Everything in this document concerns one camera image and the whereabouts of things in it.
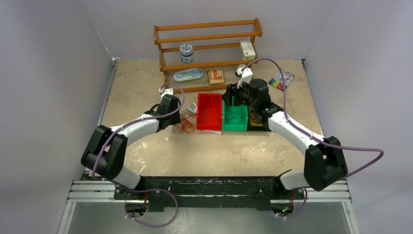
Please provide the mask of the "white red marker pen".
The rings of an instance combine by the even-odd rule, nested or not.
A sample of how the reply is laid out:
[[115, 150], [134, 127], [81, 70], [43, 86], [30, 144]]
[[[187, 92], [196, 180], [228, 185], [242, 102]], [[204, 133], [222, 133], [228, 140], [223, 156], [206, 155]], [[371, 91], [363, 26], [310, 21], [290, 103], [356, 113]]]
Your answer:
[[208, 133], [213, 133], [213, 134], [217, 134], [217, 135], [222, 135], [223, 133], [220, 131], [215, 131], [215, 130], [203, 130], [204, 132], [208, 132]]

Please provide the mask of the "wooden three-tier shelf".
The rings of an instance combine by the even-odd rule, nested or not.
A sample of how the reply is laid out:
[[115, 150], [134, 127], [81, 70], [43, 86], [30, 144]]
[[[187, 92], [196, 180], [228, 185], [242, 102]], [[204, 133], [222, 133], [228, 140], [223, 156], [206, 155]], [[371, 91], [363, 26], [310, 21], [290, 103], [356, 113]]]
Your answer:
[[[248, 64], [240, 50], [240, 41], [249, 40], [256, 48], [257, 37], [263, 35], [258, 18], [219, 22], [190, 23], [154, 26], [153, 41], [158, 47], [159, 70], [163, 82], [172, 82], [173, 74], [191, 68], [224, 69]], [[193, 46], [193, 61], [181, 62], [179, 47], [189, 43]]]

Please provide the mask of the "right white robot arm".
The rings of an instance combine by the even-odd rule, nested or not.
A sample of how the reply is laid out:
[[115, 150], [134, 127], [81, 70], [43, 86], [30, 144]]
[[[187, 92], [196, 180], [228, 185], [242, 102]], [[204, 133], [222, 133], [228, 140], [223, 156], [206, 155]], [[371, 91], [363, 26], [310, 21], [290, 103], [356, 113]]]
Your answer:
[[271, 101], [267, 83], [254, 79], [241, 86], [229, 84], [222, 100], [227, 105], [245, 105], [258, 124], [279, 134], [304, 156], [302, 170], [289, 170], [277, 176], [274, 194], [286, 198], [293, 189], [312, 188], [321, 191], [348, 175], [340, 141], [310, 132], [291, 119], [285, 110]]

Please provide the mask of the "green plastic bin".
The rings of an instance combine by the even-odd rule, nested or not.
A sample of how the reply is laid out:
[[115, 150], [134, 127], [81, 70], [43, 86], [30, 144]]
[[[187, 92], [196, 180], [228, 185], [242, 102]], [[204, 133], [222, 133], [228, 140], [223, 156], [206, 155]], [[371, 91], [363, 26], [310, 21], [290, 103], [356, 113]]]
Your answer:
[[245, 105], [226, 106], [222, 101], [222, 131], [247, 131], [248, 108]]

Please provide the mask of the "orange spiral notebook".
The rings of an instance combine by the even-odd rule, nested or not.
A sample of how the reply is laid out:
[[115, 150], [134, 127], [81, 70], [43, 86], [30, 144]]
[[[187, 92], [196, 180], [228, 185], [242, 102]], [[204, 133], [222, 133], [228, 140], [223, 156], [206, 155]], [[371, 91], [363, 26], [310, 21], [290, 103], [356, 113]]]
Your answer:
[[224, 73], [221, 69], [209, 69], [207, 71], [209, 84], [224, 83]]

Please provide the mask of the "black plastic bin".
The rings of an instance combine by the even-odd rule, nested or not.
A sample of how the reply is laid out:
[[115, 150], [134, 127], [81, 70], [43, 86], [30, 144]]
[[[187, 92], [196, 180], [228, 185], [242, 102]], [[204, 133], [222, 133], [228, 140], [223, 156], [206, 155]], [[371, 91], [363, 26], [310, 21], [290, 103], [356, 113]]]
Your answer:
[[277, 112], [274, 105], [248, 105], [248, 131], [270, 132], [269, 120]]

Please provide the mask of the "red plastic bin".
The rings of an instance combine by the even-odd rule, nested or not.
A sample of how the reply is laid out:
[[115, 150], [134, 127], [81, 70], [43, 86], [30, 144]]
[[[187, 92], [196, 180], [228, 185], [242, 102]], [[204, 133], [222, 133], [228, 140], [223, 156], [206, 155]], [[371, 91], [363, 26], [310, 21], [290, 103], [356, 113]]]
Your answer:
[[217, 93], [199, 93], [197, 100], [197, 130], [222, 129], [222, 98]]

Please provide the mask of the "blue correction tape package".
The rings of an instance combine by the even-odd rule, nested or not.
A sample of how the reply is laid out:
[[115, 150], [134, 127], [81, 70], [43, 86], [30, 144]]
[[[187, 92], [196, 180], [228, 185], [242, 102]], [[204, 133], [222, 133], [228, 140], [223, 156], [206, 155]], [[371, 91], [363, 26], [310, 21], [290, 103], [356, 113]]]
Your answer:
[[201, 68], [191, 68], [191, 69], [186, 69], [183, 71], [176, 72], [173, 75], [173, 79], [177, 82], [182, 82], [182, 81], [200, 79], [203, 75], [204, 75], [204, 72], [202, 71]]

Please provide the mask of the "white blue staple remover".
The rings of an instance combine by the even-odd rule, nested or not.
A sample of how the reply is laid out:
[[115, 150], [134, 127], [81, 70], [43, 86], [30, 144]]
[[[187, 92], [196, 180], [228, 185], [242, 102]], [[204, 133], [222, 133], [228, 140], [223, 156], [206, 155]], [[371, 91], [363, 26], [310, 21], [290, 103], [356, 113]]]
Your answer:
[[189, 111], [192, 114], [197, 114], [197, 105], [196, 103], [192, 103], [189, 107], [187, 107], [187, 111]]

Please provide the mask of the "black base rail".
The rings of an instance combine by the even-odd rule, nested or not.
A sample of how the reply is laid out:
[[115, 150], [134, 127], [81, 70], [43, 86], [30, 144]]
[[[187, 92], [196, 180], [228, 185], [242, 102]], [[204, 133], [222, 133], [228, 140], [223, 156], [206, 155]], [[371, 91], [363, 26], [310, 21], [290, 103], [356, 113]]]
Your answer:
[[149, 212], [165, 208], [253, 208], [291, 213], [303, 189], [288, 191], [276, 176], [146, 176], [136, 192], [118, 186], [116, 200], [140, 202]]

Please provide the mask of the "blue white jar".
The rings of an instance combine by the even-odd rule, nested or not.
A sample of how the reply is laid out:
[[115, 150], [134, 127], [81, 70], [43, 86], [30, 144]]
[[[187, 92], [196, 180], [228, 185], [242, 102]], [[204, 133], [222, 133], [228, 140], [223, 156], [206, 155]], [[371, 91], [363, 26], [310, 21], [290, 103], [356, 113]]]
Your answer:
[[180, 45], [179, 47], [181, 62], [191, 63], [193, 61], [193, 46], [189, 43]]

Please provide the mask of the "coloured marker set pack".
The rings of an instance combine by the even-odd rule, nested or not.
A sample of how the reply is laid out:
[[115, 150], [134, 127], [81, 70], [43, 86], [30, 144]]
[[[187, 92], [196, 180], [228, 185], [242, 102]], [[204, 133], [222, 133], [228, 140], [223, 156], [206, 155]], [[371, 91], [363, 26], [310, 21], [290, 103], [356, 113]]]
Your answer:
[[284, 91], [284, 89], [289, 86], [294, 78], [295, 75], [293, 73], [282, 69], [282, 73], [280, 71], [277, 71], [268, 83], [271, 86]]

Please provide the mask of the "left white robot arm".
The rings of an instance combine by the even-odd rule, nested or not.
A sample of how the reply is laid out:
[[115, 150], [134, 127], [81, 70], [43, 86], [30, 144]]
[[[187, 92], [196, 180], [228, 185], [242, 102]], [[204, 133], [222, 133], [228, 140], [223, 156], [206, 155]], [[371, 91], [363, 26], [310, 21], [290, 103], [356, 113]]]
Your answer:
[[145, 136], [179, 123], [181, 106], [178, 97], [166, 94], [160, 103], [135, 120], [111, 128], [97, 126], [81, 157], [81, 164], [93, 175], [126, 187], [126, 193], [132, 199], [142, 198], [146, 189], [145, 178], [124, 164], [126, 149]]

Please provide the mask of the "white red box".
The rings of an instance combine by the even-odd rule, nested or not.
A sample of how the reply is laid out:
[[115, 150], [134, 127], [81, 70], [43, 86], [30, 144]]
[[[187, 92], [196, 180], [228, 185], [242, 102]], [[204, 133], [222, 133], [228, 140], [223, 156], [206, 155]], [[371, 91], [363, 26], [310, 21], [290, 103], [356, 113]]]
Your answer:
[[240, 50], [244, 61], [250, 61], [256, 59], [256, 52], [253, 44], [249, 40], [240, 41]]

